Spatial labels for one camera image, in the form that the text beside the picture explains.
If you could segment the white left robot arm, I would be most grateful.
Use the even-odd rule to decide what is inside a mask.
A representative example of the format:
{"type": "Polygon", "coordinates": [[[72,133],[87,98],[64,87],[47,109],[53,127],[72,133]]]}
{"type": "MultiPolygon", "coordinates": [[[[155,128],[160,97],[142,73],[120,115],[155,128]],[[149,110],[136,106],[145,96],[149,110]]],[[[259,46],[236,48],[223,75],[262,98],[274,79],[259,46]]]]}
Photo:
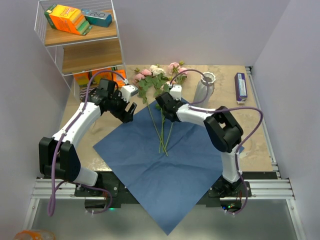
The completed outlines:
{"type": "Polygon", "coordinates": [[[119,87],[115,81],[102,79],[95,89],[88,89],[83,102],[70,120],[52,137],[43,137],[38,145],[39,170],[52,179],[86,185],[86,191],[99,196],[104,184],[97,172],[81,165],[76,152],[91,125],[105,112],[122,123],[133,121],[137,107],[130,98],[138,92],[134,85],[119,87]]]}

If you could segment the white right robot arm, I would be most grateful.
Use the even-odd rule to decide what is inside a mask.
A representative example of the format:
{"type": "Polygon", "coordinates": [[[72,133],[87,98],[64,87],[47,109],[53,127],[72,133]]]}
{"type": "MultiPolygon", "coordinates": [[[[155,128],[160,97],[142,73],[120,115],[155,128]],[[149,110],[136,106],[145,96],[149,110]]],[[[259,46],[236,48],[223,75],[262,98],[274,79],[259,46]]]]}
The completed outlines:
{"type": "Polygon", "coordinates": [[[213,146],[221,152],[223,192],[235,196],[241,186],[238,180],[242,171],[236,155],[242,142],[243,129],[230,110],[225,106],[218,109],[200,108],[175,100],[168,92],[155,98],[166,119],[171,122],[184,122],[202,126],[206,129],[213,146]]]}

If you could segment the blue wrapping paper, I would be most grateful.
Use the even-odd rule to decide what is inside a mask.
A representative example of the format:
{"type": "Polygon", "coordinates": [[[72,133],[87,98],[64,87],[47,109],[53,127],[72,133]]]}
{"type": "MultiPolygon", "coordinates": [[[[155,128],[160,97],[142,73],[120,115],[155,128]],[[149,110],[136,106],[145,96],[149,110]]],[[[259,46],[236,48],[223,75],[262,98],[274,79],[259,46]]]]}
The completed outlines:
{"type": "Polygon", "coordinates": [[[152,102],[94,150],[170,234],[222,175],[221,153],[203,126],[161,119],[152,102]]]}

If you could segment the beige ribbon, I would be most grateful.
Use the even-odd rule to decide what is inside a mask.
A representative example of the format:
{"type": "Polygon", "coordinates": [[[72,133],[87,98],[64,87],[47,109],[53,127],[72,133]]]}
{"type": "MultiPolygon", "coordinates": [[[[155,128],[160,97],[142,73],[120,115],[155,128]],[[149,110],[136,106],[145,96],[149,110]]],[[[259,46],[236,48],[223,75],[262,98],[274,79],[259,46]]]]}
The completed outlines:
{"type": "Polygon", "coordinates": [[[91,125],[91,127],[89,128],[89,132],[92,135],[95,135],[101,131],[103,131],[105,128],[103,126],[99,126],[99,124],[97,123],[97,120],[91,125]]]}

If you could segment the pink white rose stem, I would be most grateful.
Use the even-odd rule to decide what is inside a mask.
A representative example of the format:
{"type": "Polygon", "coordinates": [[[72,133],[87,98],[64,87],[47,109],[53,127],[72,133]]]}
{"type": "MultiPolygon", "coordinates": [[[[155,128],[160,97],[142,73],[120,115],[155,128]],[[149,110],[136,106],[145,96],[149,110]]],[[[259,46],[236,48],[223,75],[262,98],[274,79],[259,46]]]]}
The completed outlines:
{"type": "MultiPolygon", "coordinates": [[[[153,83],[153,86],[155,88],[154,96],[156,97],[157,95],[159,95],[164,91],[163,86],[165,84],[165,81],[163,80],[163,77],[165,77],[166,73],[159,65],[154,65],[154,64],[149,67],[149,70],[151,72],[152,79],[155,80],[155,83],[153,83]]],[[[165,153],[166,156],[168,156],[166,144],[165,144],[165,117],[164,117],[163,111],[160,108],[159,110],[160,110],[160,116],[161,116],[160,131],[156,126],[156,122],[153,118],[153,114],[151,112],[149,113],[159,139],[159,152],[162,151],[163,153],[165,153]]]]}

